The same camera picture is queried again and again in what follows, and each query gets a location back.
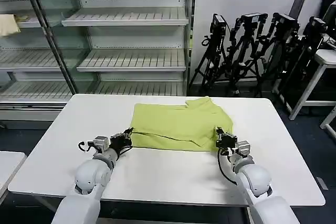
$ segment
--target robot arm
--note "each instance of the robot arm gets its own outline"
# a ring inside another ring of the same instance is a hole
[[[96,149],[93,159],[81,164],[75,174],[75,187],[60,203],[52,224],[94,224],[100,212],[100,199],[120,155],[132,148],[130,135],[133,129],[108,137],[97,136],[88,142],[87,152]]]
[[[288,203],[273,190],[270,174],[254,163],[247,141],[216,129],[218,156],[228,156],[236,173],[234,184],[247,200],[255,224],[300,224]]]

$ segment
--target white shelf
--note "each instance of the white shelf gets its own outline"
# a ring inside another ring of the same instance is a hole
[[[183,49],[94,49],[77,67],[81,72],[184,72]]]
[[[84,8],[62,21],[63,26],[184,26],[183,7]]]
[[[65,59],[67,67],[77,63],[78,50],[71,50],[72,57]],[[5,72],[61,72],[50,49],[4,49],[0,50],[0,71]]]
[[[102,81],[94,94],[183,96],[182,82]]]
[[[0,91],[0,101],[68,101],[65,81],[19,81]]]
[[[61,24],[62,19],[64,19],[64,11],[65,10],[61,9],[46,10],[46,18],[51,27]],[[23,21],[16,22],[20,28],[41,27],[34,10],[21,10],[15,12],[14,14],[17,20],[24,19]]]

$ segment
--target black tripod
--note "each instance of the black tripod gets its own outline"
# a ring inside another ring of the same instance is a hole
[[[242,47],[239,51],[239,55],[237,59],[232,64],[232,74],[230,75],[230,82],[229,87],[232,90],[234,95],[239,95],[239,89],[237,88],[236,83],[241,79],[246,77],[246,74],[251,71],[255,77],[259,78],[259,67],[258,67],[258,58],[257,58],[257,50],[260,43],[260,37],[261,33],[263,32],[264,24],[266,22],[268,15],[267,14],[260,14],[260,13],[254,13],[254,14],[247,14],[243,15],[241,18],[238,18],[236,20],[235,28],[232,30],[230,34],[230,41],[231,46],[227,49],[229,52],[228,61],[232,62],[233,57],[242,44]],[[259,23],[259,28],[257,30],[257,36],[256,40],[254,41],[253,36],[255,29],[257,29]],[[240,28],[240,26],[243,24],[243,27],[245,29],[244,35],[241,36],[238,43],[236,43],[236,34]],[[252,52],[250,54],[250,57],[252,60],[244,61],[244,57],[246,54],[246,50],[248,49],[249,45],[251,44]]]
[[[208,46],[207,50],[205,51],[198,67],[195,69],[195,74],[190,81],[189,87],[191,87],[197,74],[199,73],[203,76],[201,90],[208,90],[212,88],[215,82],[229,80],[230,89],[232,89],[235,94],[239,94],[236,83],[241,78],[244,78],[249,70],[252,71],[252,66],[246,66],[246,64],[243,62],[246,50],[251,44],[251,57],[253,58],[255,56],[259,45],[259,37],[261,36],[267,16],[267,14],[254,13],[243,15],[241,18],[236,19],[234,29],[230,31],[231,46],[227,49],[229,55],[226,56],[224,50],[224,38],[225,26],[227,26],[227,24],[222,16],[214,14],[210,29],[212,34],[210,38],[206,37],[206,39],[202,42],[203,46]],[[245,28],[245,32],[237,43],[235,37],[242,24]],[[255,29],[257,28],[257,39],[254,41],[253,36],[255,34]],[[238,58],[233,61],[234,55],[239,48],[240,52]],[[219,66],[221,55],[223,55],[223,62]],[[203,65],[205,59],[207,59],[208,62],[203,73],[200,71],[200,68]],[[252,72],[256,75],[259,75],[257,64],[255,64],[255,69],[256,71]]]
[[[286,73],[286,77],[281,81],[279,85],[279,92],[277,97],[280,97],[285,89],[287,88],[287,84],[291,80],[295,71],[300,66],[300,75],[302,79],[306,74],[306,69],[319,49],[321,43],[323,42],[323,35],[327,31],[327,25],[324,21],[319,18],[311,17],[309,19],[309,23],[305,27],[303,31],[304,37],[301,40],[301,48],[302,52],[297,59],[293,59],[288,66],[289,71]]]
[[[257,80],[255,97],[261,93],[261,86],[264,81],[273,76],[273,81],[278,79],[286,68],[286,62],[288,61],[288,54],[296,46],[297,33],[299,30],[299,24],[296,19],[293,19],[285,14],[273,13],[273,19],[269,28],[268,34],[261,36],[260,43],[263,45],[261,51],[257,52],[257,59],[262,59],[262,65],[264,72],[259,80]],[[268,48],[274,44],[272,52],[268,61],[263,58]]]
[[[210,38],[205,36],[205,39],[202,41],[202,46],[207,46],[203,57],[195,69],[195,73],[190,81],[189,89],[192,86],[197,74],[200,74],[202,79],[201,90],[207,90],[212,88],[213,83],[218,77],[220,56],[223,55],[225,60],[225,50],[224,50],[224,39],[226,35],[226,22],[221,15],[214,14],[213,20],[210,25]],[[204,61],[207,59],[207,64],[204,73],[201,72],[201,67]]]

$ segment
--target folded shirt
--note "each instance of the folded shirt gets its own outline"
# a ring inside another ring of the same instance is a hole
[[[204,97],[186,105],[136,104],[131,127],[134,147],[209,152],[215,149],[215,128],[232,133],[233,123]]]
[[[0,14],[0,37],[19,32],[20,28],[17,26],[13,14]]]

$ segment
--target white table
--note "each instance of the white table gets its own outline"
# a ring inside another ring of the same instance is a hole
[[[130,126],[136,103],[184,104],[186,97],[74,95],[36,145],[8,189],[64,197],[76,168],[91,159],[81,141],[111,136]],[[234,133],[251,144],[255,162],[269,170],[273,187],[291,206],[321,206],[325,199],[295,143],[267,99],[213,98],[234,121]],[[236,186],[206,152],[134,148],[117,162],[102,200],[208,206],[245,206]]]
[[[8,184],[25,161],[22,152],[0,152],[0,205],[5,199]]]
[[[311,92],[314,90],[316,84],[319,82],[323,73],[326,69],[336,68],[336,50],[326,50],[320,49],[316,52],[314,56],[314,60],[319,64],[315,74],[309,81],[306,89],[302,93],[300,99],[296,103],[295,107],[291,109],[289,105],[287,105],[287,109],[290,113],[289,120],[294,120],[296,116],[299,114],[300,110],[303,106],[335,106],[336,101],[308,101],[308,97]]]

